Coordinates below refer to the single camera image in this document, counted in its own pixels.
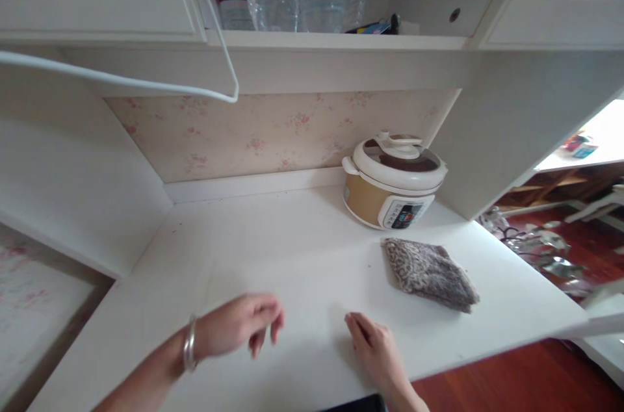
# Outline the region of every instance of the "wire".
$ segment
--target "wire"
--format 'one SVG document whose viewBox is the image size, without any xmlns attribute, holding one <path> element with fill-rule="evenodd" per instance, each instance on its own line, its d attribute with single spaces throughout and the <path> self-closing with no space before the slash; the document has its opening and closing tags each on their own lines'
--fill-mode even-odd
<svg viewBox="0 0 624 412">
<path fill-rule="evenodd" d="M 234 94 L 227 96 L 213 90 L 204 89 L 200 87 L 184 86 L 178 84 L 166 84 L 153 81 L 143 81 L 141 79 L 134 79 L 132 77 L 123 77 L 115 74 L 109 74 L 102 71 L 91 70 L 87 68 L 81 68 L 80 66 L 74 66 L 73 64 L 67 64 L 59 61 L 52 61 L 45 58 L 34 57 L 30 55 L 22 55 L 19 53 L 12 53 L 10 51 L 0 51 L 0 63 L 13 64 L 17 66 L 24 66 L 27 68 L 37 68 L 48 71 L 59 72 L 63 74 L 69 74 L 76 77 L 83 77 L 85 79 L 91 79 L 92 81 L 100 81 L 109 84 L 118 84 L 131 87 L 148 88 L 153 90 L 164 90 L 165 92 L 177 93 L 177 94 L 190 94 L 194 96 L 209 97 L 228 103 L 236 103 L 239 99 L 239 80 L 234 72 L 234 66 L 229 57 L 228 47 L 226 41 L 223 38 L 223 33 L 219 27 L 219 21 L 215 14 L 215 8 L 213 7 L 211 0 L 206 0 L 210 9 L 211 16 L 214 21 L 214 27 L 216 29 L 217 36 L 223 47 L 223 53 L 226 56 L 227 68 L 234 81 Z"/>
</svg>

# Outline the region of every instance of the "fingers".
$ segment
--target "fingers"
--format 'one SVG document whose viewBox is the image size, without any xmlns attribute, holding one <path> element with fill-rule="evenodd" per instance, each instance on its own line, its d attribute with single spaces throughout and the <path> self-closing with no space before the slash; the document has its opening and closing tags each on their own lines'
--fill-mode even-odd
<svg viewBox="0 0 624 412">
<path fill-rule="evenodd" d="M 271 323 L 271 342 L 277 344 L 278 333 L 284 327 L 284 310 L 280 310 L 278 317 Z"/>
<path fill-rule="evenodd" d="M 353 313 L 347 313 L 344 317 L 344 321 L 346 322 L 346 326 L 349 328 L 349 332 L 351 332 L 351 337 L 353 338 L 356 350 L 363 352 L 367 348 L 370 348 L 366 338 L 364 337 L 364 333 L 353 316 Z"/>
<path fill-rule="evenodd" d="M 355 318 L 357 323 L 362 327 L 362 330 L 366 334 L 367 338 L 372 337 L 377 329 L 377 324 L 371 321 L 363 313 L 351 313 L 351 316 Z"/>
<path fill-rule="evenodd" d="M 260 309 L 272 307 L 275 305 L 281 306 L 278 297 L 271 293 L 247 294 L 246 297 L 253 305 L 253 308 L 258 311 Z"/>
<path fill-rule="evenodd" d="M 249 298 L 252 308 L 249 329 L 256 332 L 271 325 L 271 339 L 275 343 L 277 332 L 283 325 L 283 307 L 280 301 L 273 294 L 253 294 Z"/>
<path fill-rule="evenodd" d="M 249 350 L 252 351 L 252 358 L 254 360 L 258 357 L 258 354 L 260 354 L 260 349 L 265 343 L 266 334 L 267 331 L 265 329 L 260 329 L 249 338 Z"/>
</svg>

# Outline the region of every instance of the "white countertop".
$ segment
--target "white countertop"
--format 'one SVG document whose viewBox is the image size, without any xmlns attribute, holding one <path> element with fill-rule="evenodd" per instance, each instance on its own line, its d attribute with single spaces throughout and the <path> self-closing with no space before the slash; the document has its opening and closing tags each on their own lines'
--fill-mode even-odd
<svg viewBox="0 0 624 412">
<path fill-rule="evenodd" d="M 557 149 L 535 167 L 537 172 L 553 172 L 566 168 L 583 168 L 592 165 L 624 162 L 624 145 L 614 144 L 598 147 L 584 159 L 576 159 L 570 152 Z"/>
<path fill-rule="evenodd" d="M 33 402 L 32 412 L 86 411 L 154 347 L 245 291 L 285 306 L 276 347 L 209 359 L 163 410 L 319 410 L 372 392 L 358 368 L 347 311 L 394 332 L 411 379 L 547 337 L 585 312 L 475 222 L 435 202 L 413 229 L 355 221 L 341 187 L 176 205 L 132 274 L 117 282 Z M 481 302 L 457 313 L 396 288 L 380 248 L 389 235 L 442 244 Z"/>
</svg>

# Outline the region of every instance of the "white lid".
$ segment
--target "white lid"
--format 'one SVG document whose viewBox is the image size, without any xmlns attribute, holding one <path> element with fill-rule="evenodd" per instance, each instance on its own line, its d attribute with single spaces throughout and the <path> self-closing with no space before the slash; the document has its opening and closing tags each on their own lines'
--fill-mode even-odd
<svg viewBox="0 0 624 412">
<path fill-rule="evenodd" d="M 390 135 L 386 130 L 362 141 L 353 152 L 360 172 L 385 185 L 412 191 L 436 190 L 447 165 L 422 140 L 411 135 Z"/>
</svg>

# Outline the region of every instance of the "floral wallpaper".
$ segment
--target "floral wallpaper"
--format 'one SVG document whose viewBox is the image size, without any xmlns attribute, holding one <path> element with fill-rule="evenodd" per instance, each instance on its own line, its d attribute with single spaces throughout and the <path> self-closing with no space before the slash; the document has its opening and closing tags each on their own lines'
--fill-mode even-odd
<svg viewBox="0 0 624 412">
<path fill-rule="evenodd" d="M 108 98 L 166 183 L 340 165 L 380 129 L 429 144 L 457 90 Z"/>
<path fill-rule="evenodd" d="M 0 410 L 26 409 L 111 285 L 0 224 Z"/>
</svg>

